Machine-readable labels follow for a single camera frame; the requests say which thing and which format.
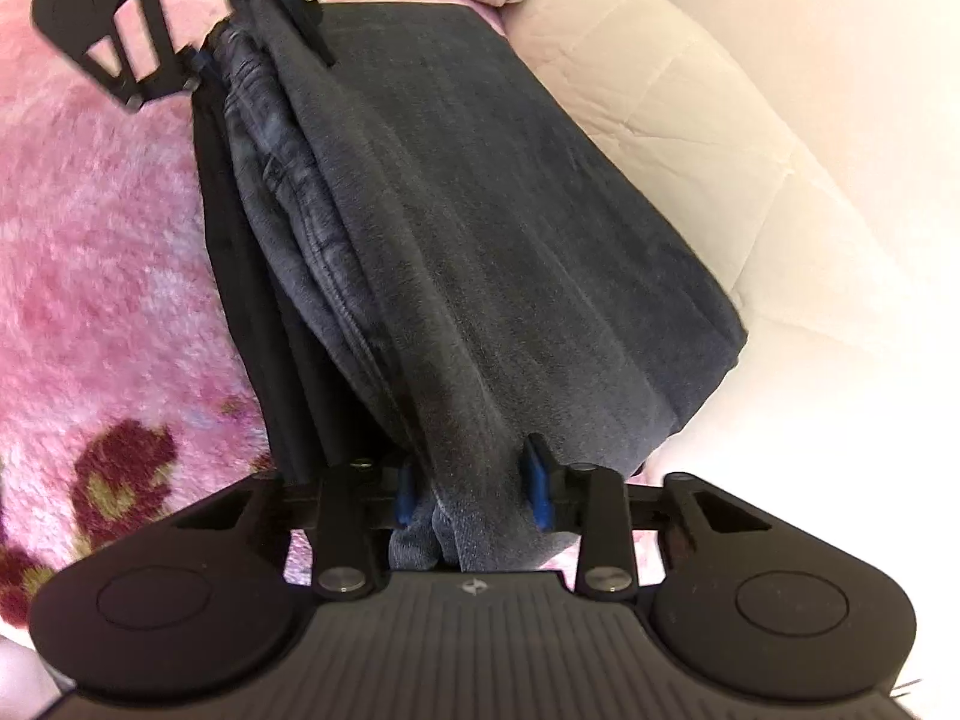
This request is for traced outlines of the dark grey jeans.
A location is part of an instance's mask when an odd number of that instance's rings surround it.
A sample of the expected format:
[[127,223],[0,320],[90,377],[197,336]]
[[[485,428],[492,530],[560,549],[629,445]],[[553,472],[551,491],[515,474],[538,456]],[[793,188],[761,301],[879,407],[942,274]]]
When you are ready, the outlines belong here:
[[745,330],[664,216],[460,5],[229,0],[239,196],[291,302],[427,477],[401,571],[542,566],[521,449],[634,475]]

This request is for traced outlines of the black garment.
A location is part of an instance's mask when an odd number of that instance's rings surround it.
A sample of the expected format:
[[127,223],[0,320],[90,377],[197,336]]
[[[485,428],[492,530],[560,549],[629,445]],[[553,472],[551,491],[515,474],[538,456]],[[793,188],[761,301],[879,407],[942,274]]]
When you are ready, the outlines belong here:
[[223,89],[200,83],[190,102],[206,252],[275,466],[291,483],[309,483],[331,466],[368,461],[358,398],[281,288],[245,216]]

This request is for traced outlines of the pink rose blanket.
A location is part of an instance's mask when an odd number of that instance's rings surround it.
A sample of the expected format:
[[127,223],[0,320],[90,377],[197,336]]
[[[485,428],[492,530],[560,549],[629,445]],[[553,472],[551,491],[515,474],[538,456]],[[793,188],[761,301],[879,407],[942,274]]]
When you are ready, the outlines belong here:
[[128,114],[2,0],[2,631],[62,567],[267,468],[185,96]]

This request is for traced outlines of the beige padded headboard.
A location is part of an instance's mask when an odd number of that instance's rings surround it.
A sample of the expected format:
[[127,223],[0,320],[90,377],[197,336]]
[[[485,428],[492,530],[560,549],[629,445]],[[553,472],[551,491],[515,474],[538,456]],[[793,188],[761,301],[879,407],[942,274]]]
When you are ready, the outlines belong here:
[[647,464],[771,509],[958,478],[958,0],[524,0],[514,48],[747,327]]

